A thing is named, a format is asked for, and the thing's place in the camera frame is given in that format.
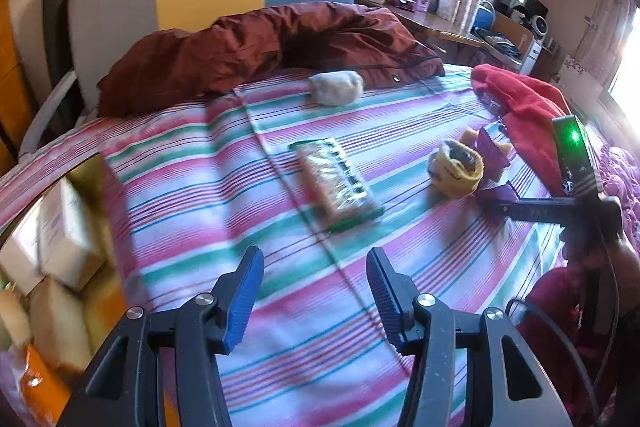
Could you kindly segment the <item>person's right hand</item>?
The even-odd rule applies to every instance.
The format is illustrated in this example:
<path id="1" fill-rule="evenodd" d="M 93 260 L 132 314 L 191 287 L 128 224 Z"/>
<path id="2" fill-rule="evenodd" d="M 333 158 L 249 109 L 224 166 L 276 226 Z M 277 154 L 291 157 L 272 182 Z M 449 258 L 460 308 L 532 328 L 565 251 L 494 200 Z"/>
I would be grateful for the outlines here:
<path id="1" fill-rule="evenodd" d="M 566 228 L 561 232 L 560 239 L 564 243 L 563 257 L 570 268 L 600 270 L 612 267 L 620 280 L 638 280 L 639 256 L 626 236 L 587 247 L 578 232 Z"/>

